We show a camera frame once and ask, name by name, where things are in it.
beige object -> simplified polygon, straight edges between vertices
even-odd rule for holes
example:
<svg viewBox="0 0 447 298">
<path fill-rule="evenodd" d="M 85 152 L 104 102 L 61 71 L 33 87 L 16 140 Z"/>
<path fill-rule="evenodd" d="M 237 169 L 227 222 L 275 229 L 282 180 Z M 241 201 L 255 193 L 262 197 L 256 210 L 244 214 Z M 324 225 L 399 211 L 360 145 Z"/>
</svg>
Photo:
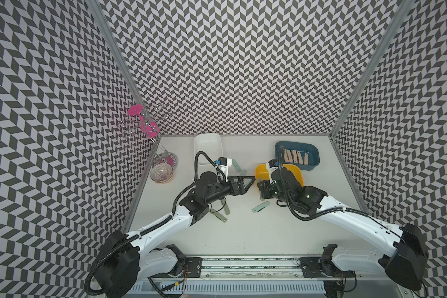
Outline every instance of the beige object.
<svg viewBox="0 0 447 298">
<path fill-rule="evenodd" d="M 290 164 L 292 164 L 293 163 L 293 158 L 291 157 L 291 151 L 290 150 L 286 150 L 286 152 L 288 153 L 288 162 Z"/>
<path fill-rule="evenodd" d="M 173 171 L 172 174 L 169 176 L 169 178 L 167 178 L 167 179 L 165 179 L 165 180 L 162 180 L 162 181 L 155 181 L 155 182 L 156 182 L 156 183 L 159 183 L 159 184 L 167 183 L 167 182 L 169 182 L 169 181 L 172 179 L 173 176 L 174 176 L 174 171 Z"/>
<path fill-rule="evenodd" d="M 292 154 L 293 154 L 293 163 L 297 164 L 298 163 L 297 151 L 293 150 Z"/>
<path fill-rule="evenodd" d="M 303 164 L 303 158 L 301 157 L 301 152 L 297 151 L 298 155 L 298 164 Z"/>
</svg>

glass bowl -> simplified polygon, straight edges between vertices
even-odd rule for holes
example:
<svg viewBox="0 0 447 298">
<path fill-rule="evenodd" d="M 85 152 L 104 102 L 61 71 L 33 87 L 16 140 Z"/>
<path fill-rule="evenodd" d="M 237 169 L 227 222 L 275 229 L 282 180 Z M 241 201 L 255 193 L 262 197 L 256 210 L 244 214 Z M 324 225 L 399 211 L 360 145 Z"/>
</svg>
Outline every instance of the glass bowl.
<svg viewBox="0 0 447 298">
<path fill-rule="evenodd" d="M 166 183 L 172 179 L 173 170 L 170 164 L 157 164 L 150 171 L 150 178 L 157 183 Z"/>
</svg>

black and white pattern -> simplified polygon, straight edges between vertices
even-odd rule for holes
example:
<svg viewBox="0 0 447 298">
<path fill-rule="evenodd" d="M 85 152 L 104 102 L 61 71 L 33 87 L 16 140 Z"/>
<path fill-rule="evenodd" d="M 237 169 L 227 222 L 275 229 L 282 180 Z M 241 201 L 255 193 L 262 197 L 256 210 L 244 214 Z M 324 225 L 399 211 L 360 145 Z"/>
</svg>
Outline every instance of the black and white pattern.
<svg viewBox="0 0 447 298">
<path fill-rule="evenodd" d="M 164 134 L 323 134 L 398 0 L 100 2 Z"/>
<path fill-rule="evenodd" d="M 336 140 L 374 215 L 425 232 L 447 297 L 447 1 L 417 3 Z"/>
<path fill-rule="evenodd" d="M 82 0 L 0 0 L 0 297 L 83 297 L 149 149 Z"/>
</svg>

wooden piece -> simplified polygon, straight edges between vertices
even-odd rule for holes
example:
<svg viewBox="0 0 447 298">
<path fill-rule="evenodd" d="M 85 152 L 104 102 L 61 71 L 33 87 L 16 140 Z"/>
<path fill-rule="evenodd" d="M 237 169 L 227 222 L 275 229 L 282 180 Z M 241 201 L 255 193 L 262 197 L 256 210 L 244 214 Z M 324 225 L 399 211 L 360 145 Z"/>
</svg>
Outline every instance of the wooden piece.
<svg viewBox="0 0 447 298">
<path fill-rule="evenodd" d="M 290 164 L 292 164 L 293 163 L 293 158 L 291 157 L 291 152 L 290 152 L 290 150 L 287 150 L 286 152 L 288 152 L 288 162 Z"/>
<path fill-rule="evenodd" d="M 293 154 L 293 163 L 297 164 L 298 163 L 297 151 L 293 150 L 292 154 Z"/>
<path fill-rule="evenodd" d="M 303 164 L 303 158 L 301 157 L 301 152 L 297 151 L 298 155 L 298 164 Z"/>
</svg>

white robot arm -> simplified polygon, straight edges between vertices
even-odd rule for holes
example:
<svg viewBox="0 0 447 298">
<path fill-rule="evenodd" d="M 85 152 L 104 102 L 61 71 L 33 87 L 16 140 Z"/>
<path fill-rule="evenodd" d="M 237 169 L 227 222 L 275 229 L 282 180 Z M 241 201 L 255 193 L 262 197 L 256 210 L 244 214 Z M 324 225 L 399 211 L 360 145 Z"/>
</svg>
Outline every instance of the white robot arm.
<svg viewBox="0 0 447 298">
<path fill-rule="evenodd" d="M 184 266 L 185 255 L 174 245 L 155 250 L 163 241 L 199 221 L 208 211 L 209 204 L 226 195 L 239 195 L 248 191 L 255 181 L 253 176 L 228 176 L 230 159 L 212 163 L 221 178 L 213 172 L 202 173 L 199 179 L 184 189 L 173 204 L 173 211 L 149 225 L 126 235 L 117 231 L 111 234 L 93 263 L 85 280 L 89 295 L 106 293 L 108 298 L 120 298 L 137 280 L 159 273 L 179 275 Z M 278 167 L 276 160 L 268 166 L 271 184 L 257 186 L 287 204 L 291 213 L 307 221 L 320 218 L 334 223 L 363 238 L 375 249 L 370 252 L 349 250 L 337 245 L 328 245 L 320 259 L 321 270 L 329 275 L 347 271 L 386 272 L 396 283 L 419 290 L 420 281 L 427 263 L 427 248 L 420 230 L 411 224 L 404 228 L 387 223 L 356 209 L 351 209 L 334 197 L 317 188 L 301 187 L 290 171 Z M 102 287 L 93 290 L 89 286 L 95 276 Z"/>
</svg>

